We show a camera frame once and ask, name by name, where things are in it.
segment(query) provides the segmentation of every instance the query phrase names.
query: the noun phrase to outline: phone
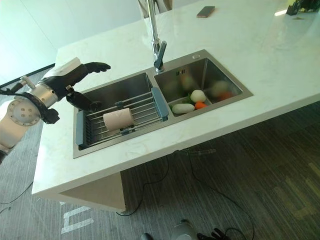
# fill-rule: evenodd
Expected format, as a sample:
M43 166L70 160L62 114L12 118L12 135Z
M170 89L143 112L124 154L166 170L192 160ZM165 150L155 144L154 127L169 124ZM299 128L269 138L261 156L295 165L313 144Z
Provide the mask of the phone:
M202 10L196 15L197 18L207 18L215 10L215 6L205 6Z

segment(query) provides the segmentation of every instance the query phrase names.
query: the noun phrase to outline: white marble countertop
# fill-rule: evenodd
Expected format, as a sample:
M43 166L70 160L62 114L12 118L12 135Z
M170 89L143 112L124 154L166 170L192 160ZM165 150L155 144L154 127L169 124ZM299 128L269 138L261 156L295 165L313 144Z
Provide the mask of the white marble countertop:
M274 13L287 1L204 0L157 15L167 41L164 62L205 49L254 96L73 159L73 107L53 107L60 120L44 124L32 194L49 196L256 124L320 100L320 14ZM196 18L215 5L208 18ZM73 57L105 62L111 70L88 75L83 91L153 65L149 20L65 46L56 64Z

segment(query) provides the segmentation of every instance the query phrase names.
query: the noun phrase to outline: wall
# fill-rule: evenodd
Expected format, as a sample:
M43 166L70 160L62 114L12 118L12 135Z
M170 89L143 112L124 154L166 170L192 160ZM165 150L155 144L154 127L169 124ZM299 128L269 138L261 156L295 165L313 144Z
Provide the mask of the wall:
M136 0L0 0L0 84L54 63L62 46L140 19Z

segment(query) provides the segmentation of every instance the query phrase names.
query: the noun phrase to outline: toilet paper roll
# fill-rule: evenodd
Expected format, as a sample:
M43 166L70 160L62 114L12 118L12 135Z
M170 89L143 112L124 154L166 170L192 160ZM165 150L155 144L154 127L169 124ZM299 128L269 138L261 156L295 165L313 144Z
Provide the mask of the toilet paper roll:
M134 124L129 108L103 114L103 121L109 131L123 129Z

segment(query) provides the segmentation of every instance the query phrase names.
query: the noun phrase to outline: chrome faucet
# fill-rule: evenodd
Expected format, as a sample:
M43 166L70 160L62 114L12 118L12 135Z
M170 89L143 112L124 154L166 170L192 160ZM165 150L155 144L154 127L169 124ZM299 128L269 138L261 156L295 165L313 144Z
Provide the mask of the chrome faucet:
M156 24L156 11L155 11L155 0L148 0L148 10L149 10L149 18L150 25L152 31L152 50L154 55L154 67L158 73L164 71L164 63L163 58L167 46L166 41L160 41L158 37L157 24Z

